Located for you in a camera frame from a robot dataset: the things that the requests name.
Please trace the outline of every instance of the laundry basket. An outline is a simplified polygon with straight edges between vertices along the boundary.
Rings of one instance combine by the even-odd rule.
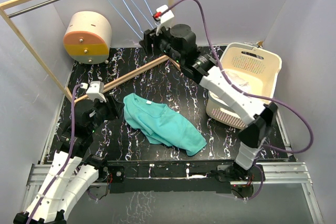
[[[231,43],[221,56],[221,63],[230,77],[238,76],[248,83],[249,93],[273,97],[278,73],[281,69],[281,58],[272,52],[242,43]],[[213,119],[229,126],[243,129],[245,123],[218,96],[209,91],[206,113]]]

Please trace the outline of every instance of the gray floor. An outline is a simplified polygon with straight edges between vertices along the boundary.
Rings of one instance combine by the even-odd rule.
[[[313,221],[301,184],[267,184],[258,197],[246,204],[212,192],[110,194],[98,203],[84,194],[67,223],[310,224]]]

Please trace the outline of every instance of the white wall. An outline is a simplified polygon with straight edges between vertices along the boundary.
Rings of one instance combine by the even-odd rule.
[[[132,20],[121,0],[113,0],[128,20]],[[204,9],[213,43],[232,41],[264,40],[285,0],[200,0]],[[148,0],[152,10],[167,0]],[[138,37],[119,17],[106,0],[62,0],[55,3],[63,23],[68,26],[71,16],[81,10],[92,10],[103,14],[111,23],[113,47],[132,47]],[[207,44],[199,10],[194,3],[183,3],[176,7],[175,24],[189,24],[197,35],[199,45]],[[149,28],[140,19],[143,30]]]
[[[65,27],[55,8],[50,5],[13,21],[65,84],[72,60],[62,47]],[[0,223],[13,223],[30,168],[41,157],[62,92],[2,18],[0,55]]]
[[[313,127],[314,145],[296,156],[307,163],[326,223],[336,220],[335,19],[335,0],[287,0],[265,41],[265,48],[282,58],[276,96],[302,112]],[[306,146],[305,127],[291,113],[281,112],[292,147]]]

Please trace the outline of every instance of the basket hole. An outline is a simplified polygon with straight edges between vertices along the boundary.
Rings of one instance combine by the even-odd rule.
[[[264,59],[263,56],[255,55],[255,54],[252,54],[251,52],[242,51],[242,54],[243,55],[249,55],[249,56],[255,57],[255,58],[260,59],[260,60]]]

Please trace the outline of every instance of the black wire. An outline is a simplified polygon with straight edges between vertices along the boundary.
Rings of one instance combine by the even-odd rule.
[[[241,196],[241,198],[244,199],[244,196],[241,195],[240,192],[238,192],[237,190],[235,190],[235,189],[233,189],[233,188],[231,188],[231,190],[232,190],[232,191],[235,191],[236,193],[238,193],[238,194]]]

